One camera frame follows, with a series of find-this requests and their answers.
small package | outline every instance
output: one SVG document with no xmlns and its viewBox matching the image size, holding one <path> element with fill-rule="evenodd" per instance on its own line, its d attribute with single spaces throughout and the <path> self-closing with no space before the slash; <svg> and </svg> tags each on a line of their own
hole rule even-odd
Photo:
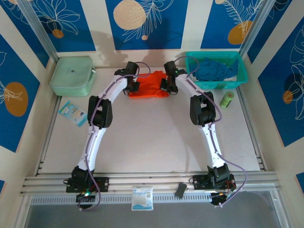
<svg viewBox="0 0 304 228">
<path fill-rule="evenodd" d="M 132 210 L 153 210 L 153 188 L 133 187 Z"/>
<path fill-rule="evenodd" d="M 58 112 L 76 123 L 78 127 L 81 127 L 87 119 L 87 113 L 70 101 L 68 101 Z"/>
</svg>

plastic lid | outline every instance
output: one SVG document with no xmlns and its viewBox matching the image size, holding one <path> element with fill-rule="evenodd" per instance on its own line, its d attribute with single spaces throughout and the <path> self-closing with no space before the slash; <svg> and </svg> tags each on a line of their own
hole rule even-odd
<svg viewBox="0 0 304 228">
<path fill-rule="evenodd" d="M 50 81 L 52 87 L 79 88 L 85 86 L 91 74 L 90 57 L 62 57 L 59 59 Z"/>
</svg>

blue packet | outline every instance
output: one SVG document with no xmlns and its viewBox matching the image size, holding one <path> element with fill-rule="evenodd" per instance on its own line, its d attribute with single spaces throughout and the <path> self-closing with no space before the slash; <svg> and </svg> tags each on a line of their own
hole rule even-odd
<svg viewBox="0 0 304 228">
<path fill-rule="evenodd" d="M 59 111 L 59 114 L 64 115 L 67 119 L 76 123 L 78 127 L 81 127 L 87 120 L 87 113 L 76 105 L 68 101 Z"/>
</svg>

teal plastic basket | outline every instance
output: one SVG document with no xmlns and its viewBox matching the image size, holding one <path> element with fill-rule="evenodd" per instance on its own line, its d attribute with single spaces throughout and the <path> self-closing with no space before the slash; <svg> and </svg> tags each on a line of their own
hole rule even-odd
<svg viewBox="0 0 304 228">
<path fill-rule="evenodd" d="M 238 59 L 238 72 L 236 81 L 194 81 L 193 77 L 190 78 L 201 89 L 234 89 L 242 83 L 248 81 L 248 74 L 244 62 L 236 51 L 190 51 L 186 52 L 186 56 L 196 58 L 199 62 L 204 61 L 205 58 L 209 60 L 225 63 L 228 67 Z M 189 64 L 196 64 L 192 58 L 186 58 L 187 72 L 190 72 Z"/>
</svg>

green plastic container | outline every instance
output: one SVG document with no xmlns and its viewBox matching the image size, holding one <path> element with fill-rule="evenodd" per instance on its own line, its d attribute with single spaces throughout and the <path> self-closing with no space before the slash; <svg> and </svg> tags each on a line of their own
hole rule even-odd
<svg viewBox="0 0 304 228">
<path fill-rule="evenodd" d="M 87 96 L 95 77 L 90 57 L 62 57 L 49 84 L 58 96 Z"/>
<path fill-rule="evenodd" d="M 205 58 L 208 58 L 209 60 L 225 63 L 228 67 L 238 59 L 238 72 L 236 81 L 194 81 L 191 75 L 190 78 L 201 89 L 234 89 L 240 84 L 246 83 L 248 81 L 248 75 L 244 62 L 239 53 L 236 51 L 190 51 L 186 52 L 186 56 L 192 56 L 199 62 L 202 62 Z M 193 63 L 196 63 L 194 59 L 186 58 L 187 72 L 191 72 L 192 69 L 189 68 L 189 64 Z"/>
</svg>

